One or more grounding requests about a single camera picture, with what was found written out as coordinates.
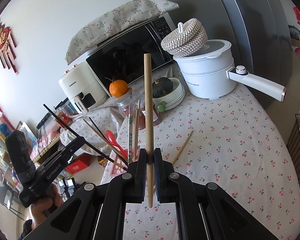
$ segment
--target red spoon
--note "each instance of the red spoon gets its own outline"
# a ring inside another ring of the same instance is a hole
[[[117,143],[114,134],[110,130],[106,130],[106,137],[108,138],[108,141],[113,146],[117,146],[119,148],[119,150],[122,152],[122,154],[128,158],[127,152],[124,149],[122,149],[122,147],[119,145],[119,143]]]

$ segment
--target person's sleeve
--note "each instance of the person's sleeve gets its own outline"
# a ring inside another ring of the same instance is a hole
[[[23,231],[18,240],[24,239],[32,230],[31,230],[32,220],[29,219],[23,224]]]

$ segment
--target white wall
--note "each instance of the white wall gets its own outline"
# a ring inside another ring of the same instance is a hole
[[[284,13],[287,18],[289,25],[294,25],[300,31],[300,25],[298,24],[296,14],[293,11],[293,8],[296,7],[291,0],[280,0]]]
[[[16,67],[0,62],[0,106],[13,125],[35,126],[66,98],[58,80],[69,68],[64,60],[71,38],[94,18],[130,0],[12,0],[0,18],[18,44]]]
[[[0,204],[0,230],[5,234],[7,240],[16,240],[20,236],[20,232],[17,230],[17,220],[20,218]]]

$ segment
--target orange fruit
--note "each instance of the orange fruit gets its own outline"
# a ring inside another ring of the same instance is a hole
[[[124,80],[113,81],[109,87],[110,94],[116,98],[125,94],[127,90],[128,90],[128,84]]]

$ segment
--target green knob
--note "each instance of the green knob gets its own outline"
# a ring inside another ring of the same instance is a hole
[[[166,101],[161,101],[160,104],[157,106],[157,110],[159,112],[164,112],[166,110]]]

